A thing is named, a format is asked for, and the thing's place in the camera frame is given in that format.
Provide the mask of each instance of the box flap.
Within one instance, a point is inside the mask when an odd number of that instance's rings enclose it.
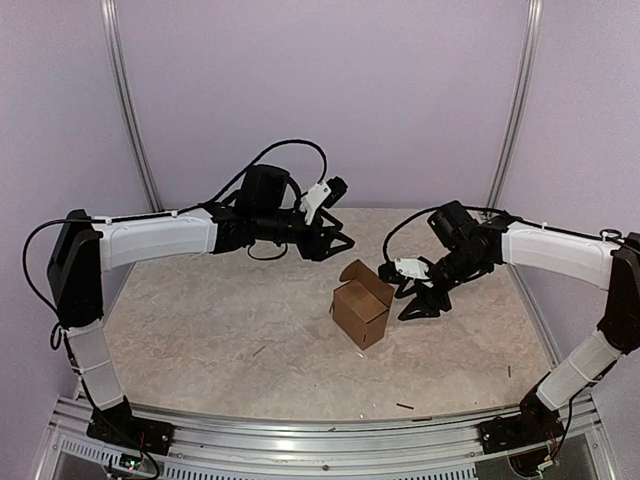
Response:
[[[364,265],[360,260],[355,260],[347,265],[340,274],[340,281],[348,282],[349,280],[356,278],[356,275],[358,274],[358,267],[360,265]]]
[[[367,267],[361,260],[356,260],[342,271],[341,282],[357,279],[371,292],[378,300],[387,307],[391,306],[394,289],[391,285],[384,283],[373,270]]]

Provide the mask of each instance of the metal frame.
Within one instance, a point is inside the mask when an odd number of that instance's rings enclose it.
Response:
[[[525,41],[522,46],[522,55],[520,56],[520,66],[518,69],[518,77],[516,80],[516,90],[514,92],[513,101],[511,103],[511,111],[509,112],[509,121],[507,123],[507,131],[502,141],[500,150],[500,158],[498,166],[493,177],[487,206],[495,208],[500,200],[500,195],[504,189],[507,172],[511,165],[513,150],[522,121],[522,114],[529,91],[529,83],[533,71],[533,62],[538,46],[538,36],[540,33],[540,21],[542,18],[542,0],[529,0],[529,14],[527,17],[527,28],[525,33]]]
[[[118,91],[124,123],[127,127],[127,134],[133,149],[133,157],[149,208],[154,212],[159,212],[162,210],[162,203],[158,197],[158,191],[153,180],[149,162],[147,161],[144,145],[142,144],[142,137],[129,91],[129,83],[127,82],[127,71],[122,52],[115,0],[101,0],[100,3],[102,7],[102,22],[104,23],[109,58],[111,60],[111,69],[113,71],[116,90]]]
[[[170,479],[194,479],[198,474],[206,478],[204,475],[208,473],[211,478],[220,475],[247,479],[331,477],[338,480],[364,475],[391,480],[455,471],[478,461],[506,456],[507,452],[484,455],[476,429],[480,422],[517,411],[513,406],[411,420],[293,422],[188,414],[134,405],[136,415],[176,426],[169,455],[154,456],[165,471],[164,478]],[[566,420],[568,409],[563,408],[560,413]],[[84,458],[96,463],[106,464],[108,455],[136,453],[87,438],[85,431],[90,417],[91,406],[86,400],[61,398],[58,401],[49,423],[38,475],[34,478],[52,478],[64,439],[93,450],[85,450]],[[569,437],[585,434],[591,435],[592,443],[604,442],[600,419],[589,396],[574,402]],[[615,476],[607,473],[613,471],[607,467],[611,464],[607,449],[601,448],[598,454],[601,456],[594,456],[594,460],[601,464],[598,474],[603,476],[599,478],[614,480]]]

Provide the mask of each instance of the white arm segment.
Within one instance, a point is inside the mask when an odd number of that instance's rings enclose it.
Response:
[[[124,394],[111,363],[111,355],[104,338],[102,320],[86,327],[69,328],[65,335],[76,360],[76,370],[91,399],[100,410],[122,402]]]
[[[202,208],[175,216],[94,224],[93,228],[103,235],[100,239],[103,272],[152,258],[212,252],[218,229],[211,214]]]
[[[502,259],[584,280],[609,290],[618,245],[512,223],[502,237]],[[594,331],[538,387],[536,394],[550,410],[558,410],[616,362],[622,352]]]
[[[549,410],[557,410],[596,381],[598,375],[621,355],[622,352],[613,348],[604,334],[596,330],[544,379],[536,394]]]
[[[94,224],[93,228],[103,235],[100,239],[103,272],[151,258],[212,252],[217,233],[211,215],[201,208],[182,215]],[[124,394],[111,362],[102,320],[86,327],[69,328],[65,334],[78,374],[96,406],[106,410],[122,402]]]
[[[502,236],[502,259],[584,280],[602,290],[609,289],[611,252],[619,246],[530,227],[514,222]]]

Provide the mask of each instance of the black mounting plate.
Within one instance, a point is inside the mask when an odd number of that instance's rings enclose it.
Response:
[[[125,448],[135,448],[135,445],[139,444],[139,450],[144,449],[157,455],[166,456],[169,453],[174,430],[170,423],[129,417],[125,425],[120,424],[117,428],[118,431],[114,431],[104,416],[96,415],[94,411],[87,428],[87,436]]]
[[[521,415],[496,417],[493,420],[482,422],[478,425],[482,451],[489,454],[514,450],[546,442],[551,436],[560,438],[564,434],[560,416],[557,414],[554,421],[546,423],[535,431],[529,431],[526,436],[522,435],[523,431]]]

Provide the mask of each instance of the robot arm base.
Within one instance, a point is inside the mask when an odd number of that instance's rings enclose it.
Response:
[[[496,417],[478,425],[480,442],[485,454],[543,443],[548,441],[550,436],[558,438],[564,434],[558,411],[549,410],[536,395],[538,385],[520,402],[518,415]]]
[[[167,422],[134,417],[127,397],[107,410],[93,410],[87,436],[105,443],[167,456],[174,427]]]

